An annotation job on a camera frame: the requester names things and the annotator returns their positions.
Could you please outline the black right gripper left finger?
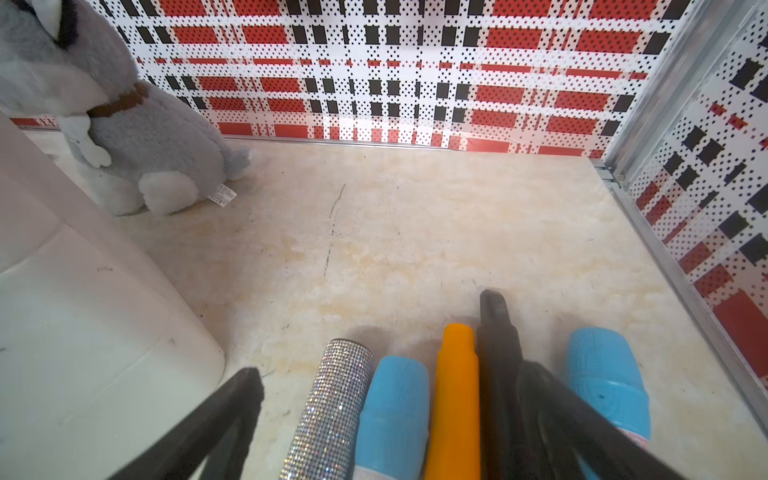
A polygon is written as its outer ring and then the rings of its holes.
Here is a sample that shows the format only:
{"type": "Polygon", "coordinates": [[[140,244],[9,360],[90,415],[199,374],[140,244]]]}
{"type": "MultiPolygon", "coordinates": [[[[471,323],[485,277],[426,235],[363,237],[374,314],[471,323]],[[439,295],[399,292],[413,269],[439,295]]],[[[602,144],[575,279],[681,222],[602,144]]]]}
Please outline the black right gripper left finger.
{"type": "Polygon", "coordinates": [[[265,398],[260,372],[239,370],[113,479],[239,479],[265,398]]]}

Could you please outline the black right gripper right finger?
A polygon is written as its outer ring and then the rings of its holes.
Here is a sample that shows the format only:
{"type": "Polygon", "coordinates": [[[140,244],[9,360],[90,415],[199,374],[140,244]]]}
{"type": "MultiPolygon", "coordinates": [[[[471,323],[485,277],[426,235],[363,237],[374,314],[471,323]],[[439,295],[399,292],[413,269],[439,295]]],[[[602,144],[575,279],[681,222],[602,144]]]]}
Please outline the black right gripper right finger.
{"type": "Polygon", "coordinates": [[[518,373],[526,479],[679,479],[545,367],[523,361],[518,373]]]}

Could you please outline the silver glitter microphone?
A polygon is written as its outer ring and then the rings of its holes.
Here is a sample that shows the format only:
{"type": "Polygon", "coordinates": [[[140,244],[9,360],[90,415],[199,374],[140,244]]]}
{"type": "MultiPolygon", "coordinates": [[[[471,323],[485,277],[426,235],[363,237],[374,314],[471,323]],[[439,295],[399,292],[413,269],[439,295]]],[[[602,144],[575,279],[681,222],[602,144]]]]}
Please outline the silver glitter microphone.
{"type": "Polygon", "coordinates": [[[360,415],[375,369],[364,345],[328,342],[280,472],[282,479],[349,479],[360,415]]]}

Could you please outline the white three-drawer cabinet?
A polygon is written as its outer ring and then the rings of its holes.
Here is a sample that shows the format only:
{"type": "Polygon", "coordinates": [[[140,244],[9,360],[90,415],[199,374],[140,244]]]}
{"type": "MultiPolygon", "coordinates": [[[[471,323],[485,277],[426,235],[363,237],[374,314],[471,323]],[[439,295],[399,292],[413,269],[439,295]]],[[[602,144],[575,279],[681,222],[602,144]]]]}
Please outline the white three-drawer cabinet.
{"type": "Polygon", "coordinates": [[[1,122],[1,475],[106,479],[218,386],[222,348],[156,264],[1,122]]]}

